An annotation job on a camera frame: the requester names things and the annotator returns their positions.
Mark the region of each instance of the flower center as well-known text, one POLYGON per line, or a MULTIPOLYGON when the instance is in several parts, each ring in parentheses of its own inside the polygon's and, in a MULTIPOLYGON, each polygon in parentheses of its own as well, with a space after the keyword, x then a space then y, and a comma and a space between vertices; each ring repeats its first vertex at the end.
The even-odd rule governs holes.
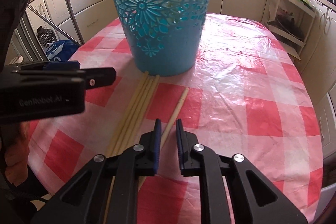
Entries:
POLYGON ((145 9, 146 8, 146 4, 143 3, 143 2, 139 3, 139 8, 140 9, 145 9))

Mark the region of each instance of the table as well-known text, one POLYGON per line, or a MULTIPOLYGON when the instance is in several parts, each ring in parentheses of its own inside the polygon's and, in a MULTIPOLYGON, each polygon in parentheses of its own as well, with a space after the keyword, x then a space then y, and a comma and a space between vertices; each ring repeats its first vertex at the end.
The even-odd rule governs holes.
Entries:
MULTIPOLYGON (((114 67, 112 86, 89 90, 85 112, 32 121, 29 164, 55 193, 94 155, 104 153, 141 78, 119 19, 80 47, 82 68, 114 67)), ((184 90, 186 131, 231 157, 245 155, 311 221, 322 184, 322 146, 305 86, 283 47, 261 24, 207 15, 195 66, 161 78, 139 135, 168 122, 184 90)), ((200 223, 198 178, 180 175, 175 130, 160 154, 158 175, 139 192, 138 223, 200 223)))

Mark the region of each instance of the human hand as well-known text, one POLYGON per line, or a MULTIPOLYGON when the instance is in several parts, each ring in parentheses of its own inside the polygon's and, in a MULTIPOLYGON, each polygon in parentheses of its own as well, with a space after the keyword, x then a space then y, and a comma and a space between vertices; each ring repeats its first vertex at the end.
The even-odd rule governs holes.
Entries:
POLYGON ((23 183, 28 177, 28 130, 29 122, 20 123, 20 134, 17 136, 15 143, 5 150, 7 165, 5 175, 7 180, 15 186, 23 183))

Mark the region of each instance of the blue plastic basket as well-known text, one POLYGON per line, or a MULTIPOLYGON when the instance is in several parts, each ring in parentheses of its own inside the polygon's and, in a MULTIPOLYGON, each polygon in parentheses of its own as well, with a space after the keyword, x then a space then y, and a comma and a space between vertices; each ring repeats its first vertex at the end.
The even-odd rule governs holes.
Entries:
POLYGON ((114 0, 136 66, 172 76, 196 60, 209 0, 114 0))

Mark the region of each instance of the plastic tablecloth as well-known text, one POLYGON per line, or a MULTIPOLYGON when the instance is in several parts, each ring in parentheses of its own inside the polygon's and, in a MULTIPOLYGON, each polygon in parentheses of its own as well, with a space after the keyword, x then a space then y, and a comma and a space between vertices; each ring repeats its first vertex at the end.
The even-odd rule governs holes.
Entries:
MULTIPOLYGON (((82 68, 114 67, 112 86, 88 90, 85 112, 31 122, 29 165, 55 193, 94 155, 104 153, 142 76, 119 19, 80 47, 82 68)), ((292 61, 261 24, 207 15, 196 64, 160 78, 138 135, 165 128, 185 87, 179 114, 186 131, 216 153, 245 155, 311 221, 322 184, 322 146, 314 109, 292 61)), ((200 223, 198 177, 180 174, 174 128, 158 175, 138 195, 138 223, 200 223)))

